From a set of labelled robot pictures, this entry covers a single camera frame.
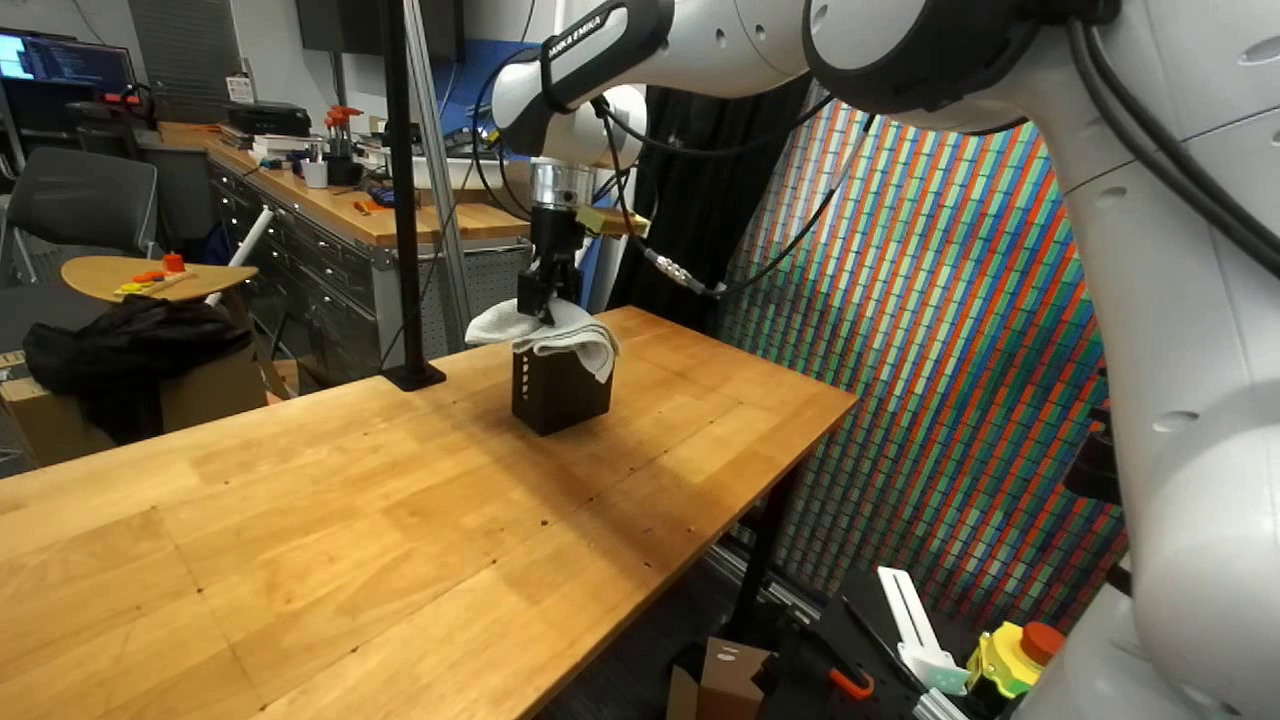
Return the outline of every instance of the black pole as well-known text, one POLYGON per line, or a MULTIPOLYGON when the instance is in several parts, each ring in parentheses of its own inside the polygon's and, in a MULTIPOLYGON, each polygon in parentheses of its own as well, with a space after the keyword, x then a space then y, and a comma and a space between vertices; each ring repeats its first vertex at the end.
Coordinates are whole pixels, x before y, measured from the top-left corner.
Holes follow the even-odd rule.
POLYGON ((409 65, 403 65, 403 4, 385 0, 385 77, 387 77, 387 131, 393 131, 393 191, 397 191, 397 271, 399 271, 399 324, 403 363, 387 382, 403 394, 442 383, 443 373, 426 357, 426 306, 416 268, 416 191, 412 191, 412 139, 409 139, 409 65))
POLYGON ((787 523, 787 511, 797 503, 797 489, 801 489, 801 468, 787 468, 787 478, 776 479, 773 492, 765 495, 757 546, 751 546, 751 556, 747 556, 747 574, 746 574, 746 585, 735 590, 733 618, 730 618, 730 623, 720 634, 730 639, 747 639, 757 634, 760 593, 767 585, 776 549, 783 542, 783 523, 787 523))

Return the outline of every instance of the red object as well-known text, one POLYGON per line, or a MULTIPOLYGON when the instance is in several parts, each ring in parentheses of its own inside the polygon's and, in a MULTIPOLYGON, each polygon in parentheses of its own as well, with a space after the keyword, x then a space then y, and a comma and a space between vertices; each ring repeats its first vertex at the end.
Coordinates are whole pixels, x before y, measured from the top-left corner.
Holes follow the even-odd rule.
POLYGON ((347 108, 347 103, 331 103, 327 116, 326 116, 326 130, 343 131, 343 130, 351 130, 351 116, 361 116, 361 113, 347 108))
POLYGON ((1050 664, 1061 649, 1064 649, 1064 634, 1055 634, 1053 623, 1026 623, 1026 652, 1037 664, 1050 664))
POLYGON ((841 690, 841 695, 863 706, 876 695, 876 680, 867 671, 862 671, 862 680, 843 675, 841 670, 828 671, 833 683, 841 690))
POLYGON ((164 257, 164 271, 186 271, 186 268, 190 268, 190 259, 179 254, 164 257))

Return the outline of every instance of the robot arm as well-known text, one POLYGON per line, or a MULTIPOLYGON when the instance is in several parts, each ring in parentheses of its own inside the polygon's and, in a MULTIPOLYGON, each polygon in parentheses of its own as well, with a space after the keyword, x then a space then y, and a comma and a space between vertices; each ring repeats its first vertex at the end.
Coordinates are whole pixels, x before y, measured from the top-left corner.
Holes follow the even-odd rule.
POLYGON ((494 113, 520 152, 587 166, 609 166, 587 101, 618 84, 751 97, 814 71, 923 130, 1032 116, 1109 350, 1137 593, 1097 599, 1019 715, 1258 720, 1280 675, 1280 281, 1204 220, 1198 187, 1137 166, 1061 20, 1100 24, 1175 143, 1280 229, 1277 0, 614 0, 511 65, 494 113))

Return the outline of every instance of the floor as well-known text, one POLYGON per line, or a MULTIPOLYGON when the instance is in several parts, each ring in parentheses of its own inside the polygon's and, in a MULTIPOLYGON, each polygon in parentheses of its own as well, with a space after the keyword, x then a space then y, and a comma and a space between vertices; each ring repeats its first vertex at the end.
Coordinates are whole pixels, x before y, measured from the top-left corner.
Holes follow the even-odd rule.
POLYGON ((545 720, 659 720, 668 664, 680 649, 711 635, 733 614, 735 581, 692 563, 606 655, 569 683, 545 720))

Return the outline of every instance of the cable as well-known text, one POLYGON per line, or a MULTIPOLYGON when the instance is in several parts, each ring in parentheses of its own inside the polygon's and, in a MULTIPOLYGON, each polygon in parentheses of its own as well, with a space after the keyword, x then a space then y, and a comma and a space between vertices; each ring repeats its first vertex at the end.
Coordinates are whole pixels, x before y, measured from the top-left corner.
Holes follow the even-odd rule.
POLYGON ((672 257, 642 244, 635 229, 632 229, 632 209, 627 209, 627 187, 625 187, 625 159, 621 159, 621 148, 618 148, 618 116, 609 113, 609 101, 595 97, 593 101, 600 126, 606 126, 606 137, 609 137, 609 155, 614 155, 614 179, 618 179, 618 209, 625 212, 625 234, 627 234, 627 244, 642 249, 642 257, 664 275, 672 281, 676 289, 689 289, 692 297, 709 297, 709 299, 720 299, 720 289, 709 289, 703 281, 696 281, 686 266, 676 266, 672 257))
POLYGON ((442 108, 449 108, 449 101, 453 101, 458 69, 461 69, 461 65, 449 69, 449 80, 443 80, 443 94, 442 94, 442 108))
POLYGON ((1198 209, 1212 229, 1220 229, 1242 254, 1250 254, 1258 266, 1265 266, 1271 275, 1280 275, 1280 242, 1271 234, 1258 234, 1250 220, 1242 220, 1231 209, 1216 206, 1212 199, 1212 187, 1202 187, 1192 178, 1185 178, 1175 169, 1172 155, 1158 155, 1137 131, 1131 126, 1140 119, 1126 119, 1100 80, 1100 69, 1092 65, 1092 54, 1090 54, 1090 30, 1077 20, 1069 30, 1069 40, 1073 40, 1073 62, 1077 62, 1077 71, 1086 80, 1086 94, 1092 97, 1092 103, 1100 108, 1106 126, 1118 131, 1118 139, 1166 184, 1172 187, 1189 209, 1198 209))
POLYGON ((1106 43, 1097 31, 1086 31, 1086 48, 1090 62, 1097 69, 1097 77, 1109 84, 1109 94, 1120 101, 1120 108, 1137 119, 1137 130, 1149 131, 1149 139, 1172 159, 1172 169, 1182 169, 1212 206, 1220 206, 1226 212, 1231 212, 1250 234, 1258 234, 1265 244, 1280 242, 1271 235, 1271 229, 1265 229, 1250 209, 1238 206, 1238 198, 1230 198, 1210 172, 1204 166, 1198 166, 1185 143, 1130 94, 1130 84, 1118 77, 1106 43))
POLYGON ((485 84, 482 84, 482 94, 475 94, 475 101, 471 101, 471 169, 475 169, 475 178, 482 178, 485 198, 487 198, 495 209, 504 209, 504 212, 511 212, 511 215, 520 215, 520 220, 529 220, 529 206, 511 191, 509 152, 504 152, 501 139, 487 143, 487 148, 495 148, 495 169, 501 169, 501 178, 504 178, 504 198, 494 187, 494 179, 487 179, 487 172, 485 172, 485 159, 482 159, 482 119, 487 116, 487 113, 485 113, 485 101, 487 101, 495 77, 526 54, 529 31, 533 31, 533 16, 536 16, 536 0, 529 0, 526 30, 520 30, 520 40, 515 40, 520 48, 515 48, 511 56, 504 56, 504 62, 485 77, 485 84))
POLYGON ((787 130, 776 130, 776 131, 767 131, 767 137, 757 137, 757 139, 733 143, 733 148, 680 148, 680 143, 664 143, 664 139, 652 139, 652 137, 635 131, 635 130, 632 130, 627 119, 621 119, 618 113, 609 113, 609 119, 614 119, 625 137, 642 139, 642 143, 652 148, 652 152, 696 155, 696 159, 735 159, 735 155, 746 155, 746 152, 757 152, 757 148, 767 148, 767 143, 791 137, 791 131, 803 130, 818 113, 825 113, 833 101, 835 101, 835 97, 828 94, 828 97, 818 101, 810 113, 801 113, 787 130))
POLYGON ((876 119, 882 119, 876 113, 863 116, 863 130, 862 130, 856 143, 847 148, 847 159, 843 159, 841 179, 835 179, 835 184, 825 191, 825 199, 810 212, 810 220, 801 223, 801 234, 797 234, 757 275, 724 289, 724 299, 757 289, 765 275, 773 275, 773 271, 810 242, 810 234, 828 215, 833 199, 841 198, 841 187, 843 187, 843 179, 847 179, 847 172, 853 172, 863 139, 871 137, 876 119))

